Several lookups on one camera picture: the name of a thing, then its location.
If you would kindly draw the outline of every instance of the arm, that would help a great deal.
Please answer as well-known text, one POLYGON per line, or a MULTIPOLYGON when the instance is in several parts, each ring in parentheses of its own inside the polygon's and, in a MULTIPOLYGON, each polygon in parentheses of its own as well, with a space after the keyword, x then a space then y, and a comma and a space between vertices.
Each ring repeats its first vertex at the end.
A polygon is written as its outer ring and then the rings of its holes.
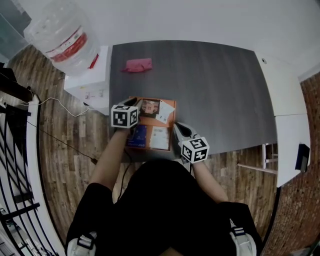
POLYGON ((216 203, 228 201, 226 192, 209 172, 203 161, 194 163, 192 167, 196 182, 209 197, 216 203))
POLYGON ((113 134, 93 170, 90 184, 99 183, 111 191, 113 190, 119 174, 122 154, 129 132, 130 129, 118 129, 113 134))

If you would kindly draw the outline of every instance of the white desk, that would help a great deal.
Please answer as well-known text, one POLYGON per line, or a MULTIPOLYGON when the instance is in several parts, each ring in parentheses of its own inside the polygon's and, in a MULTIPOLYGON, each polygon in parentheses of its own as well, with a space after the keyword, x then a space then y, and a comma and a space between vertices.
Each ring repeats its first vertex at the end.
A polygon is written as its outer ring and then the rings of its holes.
POLYGON ((286 62, 256 52, 269 95, 276 124, 278 171, 238 164, 246 168, 277 174, 276 186, 281 187, 297 176, 295 170, 299 144, 310 148, 310 131, 305 99, 297 76, 286 62))

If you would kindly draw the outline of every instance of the pink cloth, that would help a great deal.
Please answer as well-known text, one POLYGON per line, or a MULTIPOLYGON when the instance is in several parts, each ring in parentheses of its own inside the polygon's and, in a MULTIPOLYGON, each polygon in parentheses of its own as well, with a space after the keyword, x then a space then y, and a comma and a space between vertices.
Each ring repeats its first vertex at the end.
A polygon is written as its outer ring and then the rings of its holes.
POLYGON ((152 70, 151 58, 130 59, 126 61, 126 72, 143 72, 146 70, 152 70))

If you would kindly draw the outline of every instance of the white wall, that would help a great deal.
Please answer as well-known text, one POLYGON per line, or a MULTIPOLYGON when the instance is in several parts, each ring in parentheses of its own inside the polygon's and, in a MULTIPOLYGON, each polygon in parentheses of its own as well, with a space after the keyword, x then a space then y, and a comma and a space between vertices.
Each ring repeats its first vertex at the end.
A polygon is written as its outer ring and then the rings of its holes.
MULTIPOLYGON (((19 0, 36 18, 49 0, 19 0)), ((303 75, 320 62, 317 0, 77 0, 104 45, 193 40, 286 61, 303 75)))

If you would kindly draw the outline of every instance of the black cable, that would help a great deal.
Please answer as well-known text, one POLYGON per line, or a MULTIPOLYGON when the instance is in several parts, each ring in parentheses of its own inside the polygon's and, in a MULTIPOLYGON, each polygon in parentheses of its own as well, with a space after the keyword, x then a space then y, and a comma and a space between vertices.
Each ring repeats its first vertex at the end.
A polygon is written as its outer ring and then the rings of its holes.
POLYGON ((38 126, 36 126, 36 125, 34 125, 34 124, 30 123, 29 121, 26 121, 26 122, 27 122, 27 123, 29 123, 30 125, 32 125, 33 127, 37 128, 39 131, 41 131, 41 132, 43 132, 43 133, 45 133, 45 134, 49 135, 50 137, 52 137, 52 138, 56 139, 57 141, 59 141, 59 142, 61 142, 61 143, 65 144, 66 146, 68 146, 68 147, 72 148, 73 150, 77 151, 77 152, 78 152, 78 153, 80 153, 81 155, 83 155, 83 156, 85 156, 85 157, 87 157, 87 158, 90 158, 91 162, 92 162, 94 165, 96 165, 96 164, 97 164, 97 162, 98 162, 98 160, 97 160, 97 159, 92 158, 92 157, 88 156, 87 154, 82 153, 82 152, 81 152, 81 151, 79 151, 78 149, 76 149, 76 148, 74 148, 73 146, 71 146, 71 145, 69 145, 69 144, 67 144, 67 143, 63 142, 62 140, 60 140, 60 139, 56 138, 55 136, 51 135, 50 133, 47 133, 45 130, 42 130, 42 129, 41 129, 41 128, 39 128, 38 126))
POLYGON ((123 173, 123 176, 122 176, 122 180, 121 180, 121 189, 120 189, 120 194, 119 194, 119 196, 118 196, 118 199, 117 199, 117 202, 119 201, 119 199, 120 199, 120 197, 121 197, 121 195, 122 195, 122 189, 123 189, 123 187, 124 187, 124 180, 125 180, 125 175, 126 175, 126 173, 127 173, 127 171, 128 171, 128 169, 129 169, 129 167, 131 166, 131 164, 132 164, 132 157, 131 157, 131 155, 129 155, 129 153, 124 149, 124 153, 126 153, 126 155, 129 157, 129 165, 126 167, 126 169, 124 170, 124 173, 123 173))

